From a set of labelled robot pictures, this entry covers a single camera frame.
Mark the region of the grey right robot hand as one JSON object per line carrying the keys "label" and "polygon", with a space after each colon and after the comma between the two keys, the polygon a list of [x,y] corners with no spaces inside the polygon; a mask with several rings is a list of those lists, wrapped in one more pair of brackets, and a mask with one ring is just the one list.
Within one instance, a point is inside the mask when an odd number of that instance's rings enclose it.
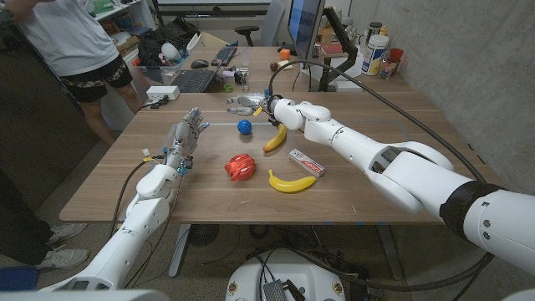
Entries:
{"label": "grey right robot hand", "polygon": [[271,109],[272,96],[265,96],[260,93],[240,94],[227,99],[227,104],[239,104],[239,107],[227,108],[227,113],[242,116],[253,115],[258,110],[263,110],[267,114],[274,116]]}

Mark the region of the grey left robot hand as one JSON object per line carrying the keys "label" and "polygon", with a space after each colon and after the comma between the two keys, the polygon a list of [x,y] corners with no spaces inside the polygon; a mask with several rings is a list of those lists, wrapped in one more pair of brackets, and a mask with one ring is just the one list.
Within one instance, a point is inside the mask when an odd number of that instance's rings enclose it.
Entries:
{"label": "grey left robot hand", "polygon": [[210,123],[203,123],[203,117],[198,107],[187,113],[177,124],[172,147],[166,155],[166,165],[175,169],[192,168],[192,153],[195,151],[200,133]]}

